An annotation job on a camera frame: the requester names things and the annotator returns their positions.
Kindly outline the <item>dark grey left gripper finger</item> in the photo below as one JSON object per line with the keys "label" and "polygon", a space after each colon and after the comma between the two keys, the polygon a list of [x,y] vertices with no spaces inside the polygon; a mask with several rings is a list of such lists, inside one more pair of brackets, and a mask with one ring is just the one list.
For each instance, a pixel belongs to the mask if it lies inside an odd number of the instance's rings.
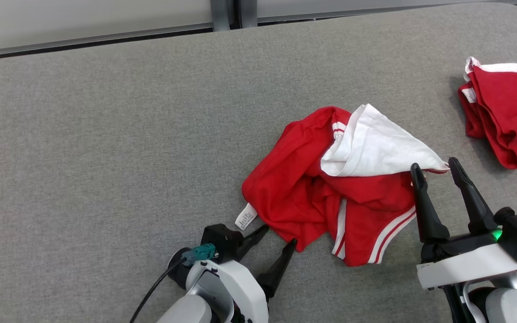
{"label": "dark grey left gripper finger", "polygon": [[286,269],[289,265],[290,260],[295,253],[297,239],[292,239],[283,249],[277,260],[270,266],[266,272],[263,272],[257,276],[257,282],[263,289],[265,299],[270,301],[285,275]]}
{"label": "dark grey left gripper finger", "polygon": [[269,229],[269,226],[265,223],[257,230],[250,233],[250,235],[244,237],[239,247],[237,248],[236,261],[241,261],[250,251],[250,249],[261,241]]}

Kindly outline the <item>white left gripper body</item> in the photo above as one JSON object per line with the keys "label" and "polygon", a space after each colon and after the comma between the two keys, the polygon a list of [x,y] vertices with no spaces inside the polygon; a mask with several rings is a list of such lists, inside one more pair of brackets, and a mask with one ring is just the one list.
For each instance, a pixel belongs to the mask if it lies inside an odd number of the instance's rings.
{"label": "white left gripper body", "polygon": [[264,290],[250,270],[236,261],[195,262],[185,280],[185,288],[188,294],[205,299],[224,323],[234,319],[236,309],[245,323],[269,321]]}

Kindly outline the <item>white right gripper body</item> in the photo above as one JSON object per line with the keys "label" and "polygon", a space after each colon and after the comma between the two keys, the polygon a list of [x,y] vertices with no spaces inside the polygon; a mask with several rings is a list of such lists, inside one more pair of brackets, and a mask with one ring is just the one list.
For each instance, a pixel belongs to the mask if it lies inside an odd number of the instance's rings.
{"label": "white right gripper body", "polygon": [[502,229],[453,237],[447,231],[432,237],[419,229],[423,244],[422,262],[416,266],[419,283],[424,289],[441,288],[517,271],[517,260],[499,244],[504,237]]}

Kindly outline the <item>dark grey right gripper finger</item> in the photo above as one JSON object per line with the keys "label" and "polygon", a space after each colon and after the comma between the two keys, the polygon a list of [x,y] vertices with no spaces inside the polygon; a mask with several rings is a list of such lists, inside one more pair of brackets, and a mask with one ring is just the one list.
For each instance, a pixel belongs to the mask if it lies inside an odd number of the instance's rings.
{"label": "dark grey right gripper finger", "polygon": [[497,229],[494,213],[470,179],[457,158],[448,160],[454,184],[461,190],[466,211],[469,217],[468,230],[470,234],[486,234]]}
{"label": "dark grey right gripper finger", "polygon": [[416,220],[418,224],[419,240],[423,244],[440,243],[449,239],[450,234],[437,215],[437,212],[428,195],[428,184],[418,163],[410,167]]}

